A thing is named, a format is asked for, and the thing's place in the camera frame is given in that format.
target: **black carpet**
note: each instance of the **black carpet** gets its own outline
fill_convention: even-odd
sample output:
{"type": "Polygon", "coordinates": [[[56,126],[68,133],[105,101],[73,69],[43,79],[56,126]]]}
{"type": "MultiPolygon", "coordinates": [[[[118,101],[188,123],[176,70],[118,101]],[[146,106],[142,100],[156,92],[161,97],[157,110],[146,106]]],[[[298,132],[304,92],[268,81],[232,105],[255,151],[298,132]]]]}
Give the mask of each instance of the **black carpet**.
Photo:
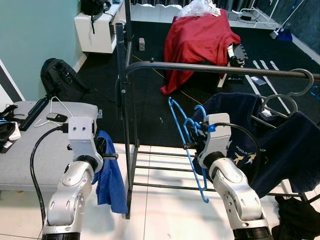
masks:
{"type": "MultiPolygon", "coordinates": [[[[134,33],[133,55],[141,60],[163,61],[164,42],[170,29],[169,23],[156,22],[132,22],[134,33]],[[138,38],[145,39],[145,51],[137,50],[138,38]]],[[[302,52],[295,44],[287,41],[273,40],[269,36],[270,30],[233,27],[232,30],[241,37],[249,61],[245,65],[255,68],[252,61],[264,60],[268,67],[274,61],[280,70],[292,70],[296,68],[307,69],[313,73],[320,72],[320,66],[307,54],[302,52]]],[[[163,70],[158,72],[165,76],[163,70]]],[[[86,80],[91,87],[97,88],[101,94],[114,100],[114,86],[118,75],[117,51],[113,54],[91,53],[79,71],[80,76],[86,80]]],[[[164,96],[160,88],[165,84],[164,79],[152,69],[143,69],[131,75],[134,84],[134,95],[137,109],[138,136],[142,145],[181,147],[182,142],[168,105],[168,97],[176,100],[187,116],[193,115],[193,108],[198,104],[185,94],[176,92],[164,96]]],[[[306,86],[307,81],[301,79],[287,79],[280,77],[269,77],[278,93],[300,92],[306,86]]],[[[242,92],[254,93],[247,80],[241,82],[226,81],[223,88],[216,88],[218,75],[214,73],[196,72],[184,84],[180,90],[187,95],[204,103],[208,98],[218,92],[242,92]]],[[[263,96],[273,94],[267,84],[257,86],[263,96]]],[[[320,101],[309,93],[294,98],[301,112],[305,113],[312,121],[320,121],[320,101]]],[[[97,105],[103,111],[103,118],[97,120],[98,128],[107,131],[115,143],[124,143],[123,123],[116,119],[116,109],[112,102],[107,101],[100,95],[87,96],[86,103],[97,105]]],[[[278,100],[274,100],[269,107],[284,112],[278,100]]],[[[133,128],[130,129],[130,141],[134,143],[133,128]]]]}

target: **red blanket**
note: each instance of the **red blanket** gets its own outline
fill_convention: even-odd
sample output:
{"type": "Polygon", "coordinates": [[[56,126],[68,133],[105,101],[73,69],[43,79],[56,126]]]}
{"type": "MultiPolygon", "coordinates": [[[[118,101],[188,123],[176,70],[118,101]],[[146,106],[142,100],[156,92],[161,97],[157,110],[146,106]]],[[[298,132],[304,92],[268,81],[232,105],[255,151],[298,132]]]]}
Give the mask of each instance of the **red blanket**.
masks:
{"type": "MultiPolygon", "coordinates": [[[[226,11],[221,16],[207,14],[201,17],[186,16],[173,19],[172,26],[165,39],[164,61],[167,63],[200,64],[208,61],[215,65],[228,64],[227,48],[231,44],[240,44],[240,37],[233,33],[226,11]]],[[[184,84],[193,71],[168,70],[167,84],[160,91],[170,94],[184,84]]]]}

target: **blue cloth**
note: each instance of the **blue cloth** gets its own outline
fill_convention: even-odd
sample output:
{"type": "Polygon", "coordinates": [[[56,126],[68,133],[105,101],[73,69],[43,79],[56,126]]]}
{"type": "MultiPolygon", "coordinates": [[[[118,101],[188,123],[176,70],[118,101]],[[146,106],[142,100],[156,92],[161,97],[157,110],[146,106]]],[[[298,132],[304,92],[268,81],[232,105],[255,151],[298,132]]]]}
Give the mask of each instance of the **blue cloth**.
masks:
{"type": "MultiPolygon", "coordinates": [[[[261,198],[276,187],[281,180],[289,179],[292,191],[304,193],[313,190],[320,183],[320,128],[307,116],[297,112],[285,120],[280,116],[264,116],[259,96],[247,93],[218,93],[205,104],[207,114],[228,113],[232,124],[249,130],[261,148],[261,163],[252,188],[261,198]],[[251,118],[251,115],[276,126],[270,128],[251,118]]],[[[194,121],[203,120],[198,110],[194,121]]],[[[256,169],[256,147],[242,131],[231,128],[227,157],[250,180],[256,169]]],[[[196,159],[196,172],[202,171],[196,159]]],[[[206,178],[211,180],[208,172],[206,178]]]]}
{"type": "MultiPolygon", "coordinates": [[[[106,154],[115,154],[116,150],[110,136],[103,130],[98,134],[98,138],[106,141],[106,154]]],[[[102,169],[94,175],[92,184],[98,182],[96,195],[98,205],[111,205],[113,213],[127,214],[127,198],[124,182],[116,159],[104,160],[102,169]]]]}

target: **white cabinet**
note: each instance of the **white cabinet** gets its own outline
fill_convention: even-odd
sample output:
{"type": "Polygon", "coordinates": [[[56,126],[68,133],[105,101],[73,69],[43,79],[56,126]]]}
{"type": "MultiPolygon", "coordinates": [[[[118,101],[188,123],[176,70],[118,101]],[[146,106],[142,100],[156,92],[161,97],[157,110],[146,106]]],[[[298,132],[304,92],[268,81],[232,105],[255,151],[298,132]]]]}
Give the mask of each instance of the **white cabinet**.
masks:
{"type": "Polygon", "coordinates": [[[91,16],[80,13],[74,18],[76,32],[83,52],[112,54],[116,48],[116,23],[126,21],[125,3],[112,4],[109,11],[94,21],[91,26],[91,16]]]}

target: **dark blue t-shirt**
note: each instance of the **dark blue t-shirt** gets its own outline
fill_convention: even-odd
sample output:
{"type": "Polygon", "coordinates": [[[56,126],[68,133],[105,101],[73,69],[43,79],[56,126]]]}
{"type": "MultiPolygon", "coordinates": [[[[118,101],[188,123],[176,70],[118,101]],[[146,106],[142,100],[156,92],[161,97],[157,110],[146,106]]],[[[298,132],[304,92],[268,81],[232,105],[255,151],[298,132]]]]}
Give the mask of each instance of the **dark blue t-shirt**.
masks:
{"type": "MultiPolygon", "coordinates": [[[[307,116],[297,112],[289,119],[280,116],[264,116],[259,96],[247,93],[218,93],[205,104],[206,114],[228,113],[232,124],[249,130],[261,149],[261,163],[252,188],[262,198],[281,180],[289,179],[292,191],[312,191],[320,183],[320,128],[307,116]],[[254,115],[276,126],[270,128],[251,118],[254,115]]],[[[198,110],[194,121],[203,121],[198,110]]],[[[256,147],[242,131],[231,128],[227,157],[233,159],[250,180],[256,169],[256,147]]],[[[196,172],[201,175],[197,160],[193,160],[196,172]]]]}

